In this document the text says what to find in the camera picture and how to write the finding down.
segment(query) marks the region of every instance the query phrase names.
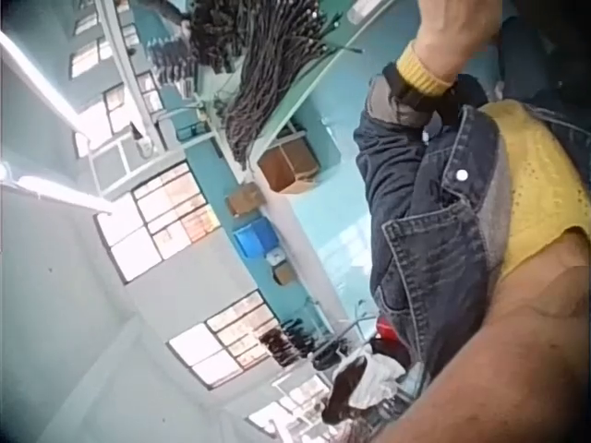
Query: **blue box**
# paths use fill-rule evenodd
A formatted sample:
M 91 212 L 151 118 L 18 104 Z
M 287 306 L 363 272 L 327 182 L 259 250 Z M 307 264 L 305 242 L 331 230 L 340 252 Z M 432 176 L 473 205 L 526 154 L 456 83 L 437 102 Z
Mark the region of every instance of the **blue box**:
M 246 258 L 261 258 L 279 245 L 277 233 L 265 217 L 234 231 L 234 239 Z

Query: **red object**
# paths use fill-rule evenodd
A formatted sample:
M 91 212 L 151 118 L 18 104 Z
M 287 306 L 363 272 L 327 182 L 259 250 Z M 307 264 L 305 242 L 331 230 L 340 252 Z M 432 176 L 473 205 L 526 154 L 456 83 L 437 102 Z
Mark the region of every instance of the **red object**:
M 376 330 L 378 331 L 380 337 L 382 337 L 384 340 L 399 341 L 398 334 L 396 334 L 394 327 L 384 315 L 380 315 L 378 317 Z

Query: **white cloth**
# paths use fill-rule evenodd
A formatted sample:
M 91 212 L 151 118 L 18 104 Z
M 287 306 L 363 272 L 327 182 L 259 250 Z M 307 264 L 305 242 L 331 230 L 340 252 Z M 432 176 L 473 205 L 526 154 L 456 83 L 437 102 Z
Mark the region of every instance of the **white cloth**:
M 347 355 L 334 371 L 332 381 L 359 357 L 365 357 L 368 364 L 359 384 L 349 398 L 349 406 L 367 409 L 369 406 L 392 398 L 398 390 L 396 379 L 406 371 L 393 358 L 372 353 L 370 345 L 358 348 Z

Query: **yellow shirt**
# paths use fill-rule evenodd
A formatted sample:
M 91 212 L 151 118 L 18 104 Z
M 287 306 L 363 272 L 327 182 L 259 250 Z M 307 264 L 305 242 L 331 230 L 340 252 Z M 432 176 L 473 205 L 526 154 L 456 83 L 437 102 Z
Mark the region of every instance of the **yellow shirt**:
M 429 73 L 409 44 L 397 62 L 401 76 L 430 96 L 451 85 Z M 505 141 L 513 192 L 509 241 L 501 278 L 571 228 L 591 238 L 590 204 L 582 180 L 559 141 L 514 101 L 481 109 Z

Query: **jacket button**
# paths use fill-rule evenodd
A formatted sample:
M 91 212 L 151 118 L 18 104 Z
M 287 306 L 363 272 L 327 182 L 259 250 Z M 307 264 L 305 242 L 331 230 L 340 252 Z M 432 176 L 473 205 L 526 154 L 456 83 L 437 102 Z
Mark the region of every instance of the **jacket button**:
M 460 169 L 455 173 L 455 179 L 458 182 L 465 182 L 468 179 L 468 171 L 466 169 Z

